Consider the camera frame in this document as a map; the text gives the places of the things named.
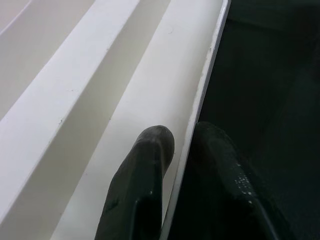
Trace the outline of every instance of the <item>dark floor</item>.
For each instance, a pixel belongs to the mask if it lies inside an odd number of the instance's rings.
[[[320,239],[320,0],[233,0],[199,121],[232,138],[296,239]]]

